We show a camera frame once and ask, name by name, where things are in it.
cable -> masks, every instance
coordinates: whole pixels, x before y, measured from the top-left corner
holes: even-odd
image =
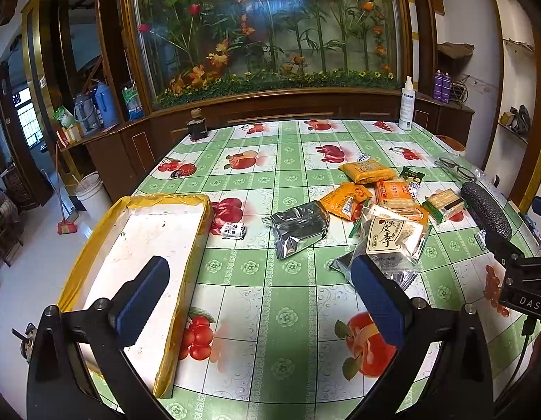
[[[525,341],[523,343],[523,349],[521,350],[521,354],[519,356],[519,361],[517,362],[517,366],[515,367],[515,371],[513,371],[512,377],[510,377],[509,381],[507,382],[504,389],[501,391],[500,396],[498,396],[498,400],[509,390],[511,387],[513,380],[517,376],[517,373],[519,372],[519,369],[521,368],[521,364],[523,363],[523,358],[525,358],[525,354],[527,353],[527,346],[529,345],[529,338],[534,333],[534,328],[537,325],[537,318],[534,316],[527,316],[525,321],[523,322],[523,330],[521,331],[521,335],[525,336]]]

blue thermos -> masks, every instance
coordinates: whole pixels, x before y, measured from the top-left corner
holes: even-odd
[[[117,111],[115,110],[115,98],[109,86],[104,82],[99,82],[94,97],[96,103],[98,103],[98,110],[101,113],[104,127],[119,123]]]

clear plastic bag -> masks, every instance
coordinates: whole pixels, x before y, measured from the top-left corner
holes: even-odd
[[[350,261],[367,254],[386,273],[415,271],[431,227],[378,205],[362,209],[362,233]]]

orange snack package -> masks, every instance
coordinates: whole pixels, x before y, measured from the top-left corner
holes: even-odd
[[[344,172],[350,180],[359,185],[375,183],[380,180],[390,180],[397,176],[397,173],[376,160],[350,162],[343,164],[339,169]]]
[[[375,191],[377,204],[380,207],[406,213],[413,213],[416,210],[408,185],[403,178],[378,181],[375,184]]]
[[[344,182],[333,192],[319,199],[319,202],[329,213],[348,221],[354,221],[356,220],[355,212],[358,204],[371,196],[372,194],[363,186]]]

spray bottle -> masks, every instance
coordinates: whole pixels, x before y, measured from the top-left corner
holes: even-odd
[[[412,129],[415,96],[416,91],[412,86],[412,78],[407,76],[403,92],[401,93],[401,112],[398,117],[398,127],[405,131],[410,131]]]

